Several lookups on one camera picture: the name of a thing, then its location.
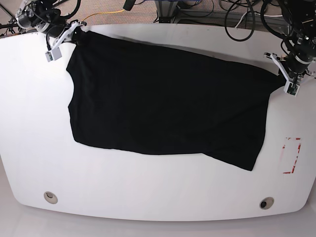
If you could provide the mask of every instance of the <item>black cloth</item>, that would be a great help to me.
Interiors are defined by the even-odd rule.
[[[77,142],[148,155],[203,153],[253,169],[269,96],[285,80],[247,64],[86,35],[67,67]]]

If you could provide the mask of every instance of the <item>yellow cable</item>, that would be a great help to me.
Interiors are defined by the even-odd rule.
[[[119,12],[123,12],[125,11],[124,9],[121,11],[108,11],[108,12],[98,12],[98,13],[94,13],[92,15],[87,16],[86,18],[84,18],[82,21],[85,21],[86,19],[88,19],[90,16],[94,16],[94,15],[99,15],[99,14],[111,14],[111,13],[119,13]]]

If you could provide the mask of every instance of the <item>white table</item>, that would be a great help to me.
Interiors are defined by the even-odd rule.
[[[234,42],[221,27],[136,24],[87,29],[277,72],[263,57],[266,51],[280,53],[280,40],[268,33],[255,32],[247,42]],[[235,37],[248,34],[231,31]],[[202,154],[146,156],[76,143],[68,113],[73,83],[65,70],[74,48],[63,44],[63,57],[48,63],[40,33],[0,40],[0,154],[21,204],[156,221],[247,218],[293,212],[305,205],[316,176],[316,80],[306,82],[297,98],[284,94],[282,88],[272,94],[266,139],[249,172]],[[286,137],[302,139],[291,174],[283,172],[295,151],[286,150],[280,160]],[[57,204],[46,202],[46,191],[57,195]],[[266,197],[273,197],[275,203],[261,210],[259,203]]]

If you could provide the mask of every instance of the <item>white cable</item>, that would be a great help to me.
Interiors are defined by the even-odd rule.
[[[247,14],[248,12],[245,12],[242,16],[241,16],[241,19],[239,20],[239,22],[237,23],[237,25],[235,26],[235,28],[237,28],[240,23],[242,22],[243,18],[245,17],[245,15]],[[282,17],[282,15],[264,15],[264,16],[267,16],[267,17]]]

